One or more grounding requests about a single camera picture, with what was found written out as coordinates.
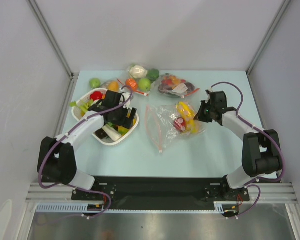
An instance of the plastic bag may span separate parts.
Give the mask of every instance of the plastic bag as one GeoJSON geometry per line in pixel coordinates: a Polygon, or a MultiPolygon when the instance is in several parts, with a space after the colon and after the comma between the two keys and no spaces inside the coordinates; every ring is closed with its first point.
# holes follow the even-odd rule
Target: plastic bag
{"type": "Polygon", "coordinates": [[[160,94],[180,98],[187,97],[200,90],[192,83],[169,73],[160,76],[155,81],[154,86],[160,94]]]}
{"type": "Polygon", "coordinates": [[[130,86],[134,92],[148,96],[153,83],[159,78],[160,72],[156,68],[145,68],[138,64],[131,64],[127,69],[127,76],[118,79],[122,85],[130,86]]]}
{"type": "Polygon", "coordinates": [[[194,120],[196,114],[193,107],[184,101],[159,107],[147,105],[146,133],[162,153],[175,139],[197,135],[205,130],[203,122],[194,120]]]}

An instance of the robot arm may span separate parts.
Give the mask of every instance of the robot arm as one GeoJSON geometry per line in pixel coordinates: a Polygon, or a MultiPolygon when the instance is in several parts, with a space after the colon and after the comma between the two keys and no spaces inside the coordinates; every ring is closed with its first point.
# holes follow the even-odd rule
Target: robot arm
{"type": "MultiPolygon", "coordinates": [[[[226,94],[223,91],[207,90],[206,92],[209,96],[208,100],[201,101],[201,107],[194,119],[205,123],[215,121],[228,128],[243,141],[242,165],[225,176],[227,187],[239,189],[256,177],[282,170],[283,163],[277,149],[269,139],[249,126],[253,124],[241,116],[238,117],[237,109],[228,107],[226,94]],[[261,152],[260,147],[265,148],[266,151],[261,152]]],[[[262,128],[261,131],[267,133],[279,145],[276,131],[262,128]]]]}
{"type": "Polygon", "coordinates": [[[82,120],[69,133],[61,134],[56,138],[46,137],[43,139],[37,166],[38,173],[45,158],[48,157],[42,171],[43,176],[56,183],[90,190],[95,183],[95,178],[77,169],[75,152],[87,137],[101,129],[108,122],[127,129],[133,126],[137,109],[129,108],[129,97],[130,93],[117,93],[108,90],[101,104],[92,105],[82,120]],[[48,152],[59,141],[61,142],[52,154],[47,156],[48,152]]]}

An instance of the label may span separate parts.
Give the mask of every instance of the label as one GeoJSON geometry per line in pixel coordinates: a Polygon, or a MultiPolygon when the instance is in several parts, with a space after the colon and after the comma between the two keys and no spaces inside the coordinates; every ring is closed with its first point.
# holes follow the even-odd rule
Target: label
{"type": "Polygon", "coordinates": [[[181,83],[178,86],[175,87],[171,92],[176,93],[176,94],[183,94],[188,90],[188,87],[184,84],[181,83]]]}

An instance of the table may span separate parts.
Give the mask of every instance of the table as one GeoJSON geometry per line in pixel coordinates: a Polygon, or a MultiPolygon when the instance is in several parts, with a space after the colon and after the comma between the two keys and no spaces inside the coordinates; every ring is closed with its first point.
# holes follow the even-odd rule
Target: table
{"type": "MultiPolygon", "coordinates": [[[[256,103],[244,71],[160,71],[170,73],[193,83],[200,91],[186,98],[198,110],[201,100],[207,98],[205,92],[211,85],[227,81],[237,85],[243,92],[244,102],[240,109],[243,117],[261,126],[256,103]]],[[[99,78],[102,82],[121,78],[124,71],[81,71],[71,101],[77,101],[91,89],[89,80],[99,78]]],[[[237,107],[241,97],[230,85],[218,85],[214,91],[224,91],[229,107],[237,107]]],[[[135,131],[116,146],[104,146],[92,136],[75,153],[77,167],[92,176],[118,177],[185,177],[221,178],[232,173],[241,165],[242,141],[230,130],[218,123],[206,124],[204,133],[179,139],[159,153],[148,138],[145,128],[147,105],[172,105],[180,98],[169,98],[157,93],[148,97],[135,94],[131,105],[137,108],[140,123],[135,131]]],[[[63,132],[76,124],[69,108],[63,132]]],[[[275,178],[275,173],[268,175],[275,178]]]]}

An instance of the white plastic container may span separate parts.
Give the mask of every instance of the white plastic container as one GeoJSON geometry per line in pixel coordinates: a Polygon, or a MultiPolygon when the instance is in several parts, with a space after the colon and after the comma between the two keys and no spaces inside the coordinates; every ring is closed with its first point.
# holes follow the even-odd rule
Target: white plastic container
{"type": "MultiPolygon", "coordinates": [[[[76,104],[78,106],[81,106],[82,105],[82,102],[84,103],[87,103],[90,101],[90,95],[93,94],[94,92],[101,92],[103,94],[105,94],[107,92],[107,89],[106,88],[95,88],[93,90],[91,90],[90,92],[88,92],[86,95],[84,95],[83,97],[81,97],[77,102],[76,104]]],[[[71,113],[72,113],[72,116],[77,120],[79,121],[82,116],[81,116],[81,109],[78,108],[78,107],[73,107],[72,110],[71,110],[71,113]]],[[[121,143],[123,140],[125,140],[127,137],[129,137],[131,135],[131,133],[136,129],[136,127],[138,126],[139,124],[139,115],[138,113],[135,114],[135,117],[134,119],[136,120],[135,122],[135,125],[130,129],[130,131],[124,135],[123,137],[121,137],[118,141],[113,141],[110,137],[106,137],[104,139],[100,139],[98,138],[95,134],[92,134],[92,136],[97,139],[100,143],[102,143],[103,145],[106,145],[106,146],[115,146],[119,143],[121,143]]]]}

